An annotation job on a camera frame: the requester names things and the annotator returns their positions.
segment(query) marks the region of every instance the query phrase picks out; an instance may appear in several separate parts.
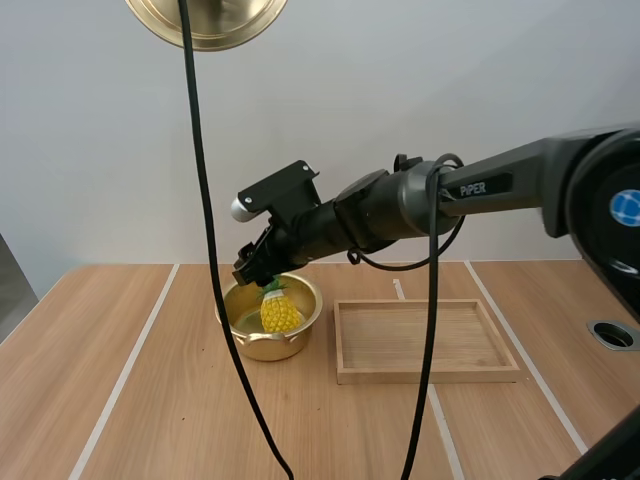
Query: wooden tray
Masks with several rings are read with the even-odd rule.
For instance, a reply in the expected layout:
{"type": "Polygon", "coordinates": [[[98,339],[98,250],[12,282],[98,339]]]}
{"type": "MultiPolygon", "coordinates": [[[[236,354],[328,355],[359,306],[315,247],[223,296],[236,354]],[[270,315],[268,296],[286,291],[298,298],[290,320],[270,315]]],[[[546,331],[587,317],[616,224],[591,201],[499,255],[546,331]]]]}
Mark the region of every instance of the wooden tray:
{"type": "MultiPolygon", "coordinates": [[[[338,383],[419,383],[424,300],[335,302],[338,383]]],[[[478,300],[438,300],[429,383],[515,382],[520,369],[478,300]]]]}

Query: white stripe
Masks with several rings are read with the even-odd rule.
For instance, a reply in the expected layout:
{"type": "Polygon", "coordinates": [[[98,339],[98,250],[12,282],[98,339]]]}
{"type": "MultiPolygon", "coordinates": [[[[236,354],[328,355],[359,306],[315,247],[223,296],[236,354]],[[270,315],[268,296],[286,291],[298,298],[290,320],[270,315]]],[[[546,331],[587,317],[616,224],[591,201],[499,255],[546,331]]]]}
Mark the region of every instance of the white stripe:
{"type": "Polygon", "coordinates": [[[498,317],[498,321],[502,324],[502,327],[504,328],[505,332],[507,332],[507,335],[511,339],[511,342],[513,343],[513,345],[516,347],[516,350],[522,357],[522,360],[524,360],[524,363],[527,365],[527,368],[531,372],[531,375],[533,375],[533,378],[536,380],[536,383],[540,387],[540,390],[542,390],[542,393],[547,398],[549,405],[551,405],[551,408],[553,409],[555,414],[558,416],[560,423],[562,423],[562,426],[565,428],[565,430],[571,437],[571,440],[573,440],[573,443],[575,444],[576,448],[581,454],[586,453],[586,451],[588,450],[587,445],[584,443],[584,441],[580,437],[580,434],[571,423],[571,420],[569,420],[569,417],[567,417],[567,414],[562,409],[562,406],[560,406],[560,402],[558,402],[558,399],[549,388],[549,385],[547,385],[547,382],[545,382],[544,378],[542,378],[542,375],[536,368],[535,364],[533,363],[533,360],[527,354],[527,351],[522,346],[522,343],[520,343],[520,340],[518,340],[518,337],[516,336],[515,332],[511,328],[511,325],[509,325],[509,322],[507,322],[507,319],[500,311],[500,308],[498,308],[498,305],[491,297],[491,294],[482,283],[482,280],[480,280],[480,277],[478,276],[476,271],[473,269],[471,262],[469,262],[469,260],[465,260],[464,264],[466,265],[467,270],[469,270],[469,273],[471,274],[476,284],[478,285],[478,288],[484,295],[484,298],[487,300],[487,303],[489,304],[493,312],[496,314],[496,317],[498,317]]]}
{"type": "Polygon", "coordinates": [[[167,277],[167,281],[164,284],[164,288],[160,292],[160,296],[158,297],[158,300],[156,301],[156,304],[154,305],[153,310],[151,310],[151,313],[149,314],[149,318],[147,318],[147,322],[144,324],[144,327],[142,328],[142,331],[138,336],[138,340],[136,341],[136,344],[133,346],[133,350],[131,350],[131,353],[129,354],[127,363],[124,364],[124,368],[122,369],[122,372],[120,372],[120,377],[118,377],[118,381],[114,385],[113,390],[111,391],[111,395],[109,395],[109,399],[107,400],[107,403],[105,404],[104,409],[100,414],[100,418],[98,418],[98,422],[96,423],[96,426],[93,427],[93,431],[91,432],[91,435],[89,436],[89,439],[87,440],[87,443],[85,444],[84,449],[80,454],[80,458],[78,458],[78,461],[76,462],[76,466],[73,467],[73,471],[69,475],[69,480],[78,480],[82,475],[82,472],[84,470],[84,467],[86,467],[87,462],[89,462],[89,458],[93,453],[93,449],[95,448],[96,444],[98,443],[98,440],[100,439],[102,430],[104,430],[104,427],[107,424],[107,420],[109,420],[109,416],[113,411],[113,407],[118,401],[120,392],[122,392],[122,389],[124,388],[127,378],[129,378],[129,374],[131,373],[133,364],[136,362],[136,359],[138,358],[138,355],[142,350],[142,346],[144,345],[144,342],[147,339],[147,336],[149,335],[149,331],[151,330],[153,323],[156,321],[156,317],[158,316],[158,312],[160,311],[160,308],[164,303],[164,299],[167,297],[167,293],[169,293],[169,289],[171,288],[173,279],[175,278],[176,273],[178,273],[178,268],[180,268],[180,265],[176,264],[171,269],[171,273],[169,273],[169,277],[167,277]]]}
{"type": "MultiPolygon", "coordinates": [[[[396,287],[396,294],[398,295],[398,299],[404,300],[405,296],[400,280],[394,278],[393,285],[396,287]]],[[[438,425],[438,430],[440,431],[442,445],[447,452],[447,458],[449,459],[449,466],[451,467],[453,480],[464,480],[464,473],[462,472],[462,465],[460,464],[460,459],[458,458],[458,452],[456,450],[455,444],[453,443],[453,437],[451,436],[451,431],[449,430],[447,419],[444,416],[444,412],[442,411],[440,399],[438,398],[438,392],[436,392],[436,389],[433,385],[429,385],[427,389],[427,397],[429,398],[429,402],[431,402],[431,409],[433,410],[433,416],[436,418],[436,424],[438,425]]]]}
{"type": "Polygon", "coordinates": [[[402,290],[402,285],[400,285],[400,280],[394,278],[393,286],[396,287],[396,295],[398,295],[398,300],[404,300],[404,291],[402,290]]]}

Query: wooden table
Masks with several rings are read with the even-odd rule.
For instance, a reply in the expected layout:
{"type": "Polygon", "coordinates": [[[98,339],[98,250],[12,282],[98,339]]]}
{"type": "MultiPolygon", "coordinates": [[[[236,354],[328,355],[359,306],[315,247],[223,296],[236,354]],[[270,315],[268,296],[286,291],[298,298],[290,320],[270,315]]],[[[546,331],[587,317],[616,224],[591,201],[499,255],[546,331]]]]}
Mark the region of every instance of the wooden table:
{"type": "MultiPolygon", "coordinates": [[[[327,306],[427,295],[426,270],[301,274],[327,306]]],[[[609,351],[585,326],[634,322],[583,262],[444,263],[440,296],[481,299],[525,379],[431,387],[412,478],[559,473],[640,402],[640,353],[609,351]]],[[[400,477],[417,386],[338,386],[330,307],[300,354],[244,363],[297,479],[400,477]]],[[[285,478],[215,321],[206,266],[91,266],[60,280],[0,346],[0,478],[285,478]]]]}

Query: pineapple toy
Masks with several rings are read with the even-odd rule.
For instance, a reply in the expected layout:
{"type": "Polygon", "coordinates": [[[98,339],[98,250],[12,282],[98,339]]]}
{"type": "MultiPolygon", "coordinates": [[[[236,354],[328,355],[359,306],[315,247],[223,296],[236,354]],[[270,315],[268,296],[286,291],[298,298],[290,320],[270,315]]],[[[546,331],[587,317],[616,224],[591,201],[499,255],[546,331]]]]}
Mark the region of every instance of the pineapple toy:
{"type": "Polygon", "coordinates": [[[286,285],[276,278],[273,282],[262,289],[262,306],[260,307],[260,317],[262,327],[267,333],[285,333],[300,326],[300,316],[298,310],[283,290],[286,285]]]}

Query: white wall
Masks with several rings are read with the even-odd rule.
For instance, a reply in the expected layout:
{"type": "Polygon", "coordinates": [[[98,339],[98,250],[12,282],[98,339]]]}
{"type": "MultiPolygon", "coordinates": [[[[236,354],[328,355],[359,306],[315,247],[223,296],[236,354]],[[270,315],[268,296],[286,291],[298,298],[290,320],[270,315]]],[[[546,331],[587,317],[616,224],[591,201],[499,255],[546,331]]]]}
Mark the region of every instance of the white wall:
{"type": "MultiPolygon", "coordinates": [[[[85,262],[206,261],[182,51],[123,0],[36,3],[0,19],[0,232],[35,291],[85,262]]],[[[634,0],[290,0],[197,56],[221,258],[264,226],[231,220],[236,192],[299,158],[327,199],[398,152],[471,162],[637,120],[638,18],[634,0]]],[[[526,211],[470,218],[448,257],[576,255],[526,211]]]]}

